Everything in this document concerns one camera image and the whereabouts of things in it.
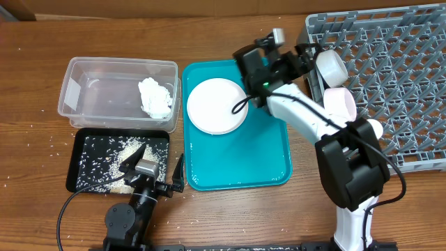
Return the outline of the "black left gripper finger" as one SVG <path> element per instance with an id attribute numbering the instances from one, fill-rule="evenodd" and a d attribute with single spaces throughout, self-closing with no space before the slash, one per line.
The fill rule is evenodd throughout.
<path id="1" fill-rule="evenodd" d="M 130 155 L 120 164 L 118 170 L 123 173 L 134 171 L 137 163 L 143 158 L 145 150 L 146 145 L 141 145 L 132 155 Z"/>
<path id="2" fill-rule="evenodd" d="M 172 190 L 175 192 L 183 192 L 185 187 L 184 182 L 184 154 L 182 153 L 176 164 L 176 168 L 172 175 Z"/>

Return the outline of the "grey bowl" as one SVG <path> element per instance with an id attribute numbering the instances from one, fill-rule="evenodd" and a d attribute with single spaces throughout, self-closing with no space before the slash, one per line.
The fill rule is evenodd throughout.
<path id="1" fill-rule="evenodd" d="M 316 57 L 316 68 L 330 88 L 341 86 L 348 79 L 348 71 L 334 50 L 326 50 Z"/>

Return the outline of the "white tissue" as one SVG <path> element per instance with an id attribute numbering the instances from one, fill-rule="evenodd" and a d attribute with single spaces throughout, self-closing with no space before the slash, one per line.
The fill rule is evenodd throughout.
<path id="1" fill-rule="evenodd" d="M 138 83 L 141 109 L 153 119 L 165 119 L 171 113 L 173 98 L 169 90 L 152 77 Z"/>

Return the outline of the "white paper cup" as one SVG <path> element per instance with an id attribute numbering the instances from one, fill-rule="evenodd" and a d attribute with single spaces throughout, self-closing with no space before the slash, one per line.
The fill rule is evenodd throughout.
<path id="1" fill-rule="evenodd" d="M 383 136 L 383 126 L 375 119 L 367 119 L 365 135 L 367 139 L 379 140 Z"/>

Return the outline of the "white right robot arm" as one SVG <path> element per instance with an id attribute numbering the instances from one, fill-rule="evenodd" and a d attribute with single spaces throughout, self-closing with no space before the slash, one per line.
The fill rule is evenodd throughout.
<path id="1" fill-rule="evenodd" d="M 230 61 L 193 63 L 183 72 L 187 179 L 199 191 L 281 185 L 291 176 L 286 129 L 316 151 L 321 184 L 337 207 L 323 250 L 380 250 L 371 237 L 378 197 L 390 178 L 382 125 L 356 114 L 333 50 L 302 43 L 281 53 L 273 29 Z"/>

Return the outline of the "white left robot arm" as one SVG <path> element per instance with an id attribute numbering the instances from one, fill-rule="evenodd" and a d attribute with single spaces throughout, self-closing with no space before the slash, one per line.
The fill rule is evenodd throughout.
<path id="1" fill-rule="evenodd" d="M 171 197 L 176 190 L 175 185 L 158 181 L 158 164 L 144 159 L 145 150 L 145 145 L 140 146 L 119 167 L 133 192 L 128 203 L 115 204 L 107 211 L 103 250 L 149 250 L 144 237 L 157 199 Z"/>

